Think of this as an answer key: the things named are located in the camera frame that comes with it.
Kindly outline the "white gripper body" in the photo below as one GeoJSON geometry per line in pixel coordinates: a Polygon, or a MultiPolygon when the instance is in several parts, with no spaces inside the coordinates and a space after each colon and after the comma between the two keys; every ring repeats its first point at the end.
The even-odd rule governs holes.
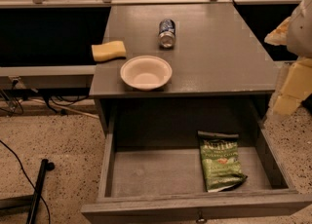
{"type": "Polygon", "coordinates": [[[297,56],[312,57],[312,0],[302,0],[292,12],[287,49],[297,56]]]}

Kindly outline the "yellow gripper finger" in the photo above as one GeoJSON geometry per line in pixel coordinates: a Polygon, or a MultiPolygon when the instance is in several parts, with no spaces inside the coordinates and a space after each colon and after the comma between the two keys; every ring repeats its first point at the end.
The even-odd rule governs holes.
{"type": "Polygon", "coordinates": [[[288,70],[273,104],[273,112],[291,115],[312,94],[312,59],[300,57],[288,70]]]}
{"type": "Polygon", "coordinates": [[[268,33],[264,38],[264,42],[273,46],[286,46],[290,19],[290,17],[287,17],[273,31],[268,33]]]}

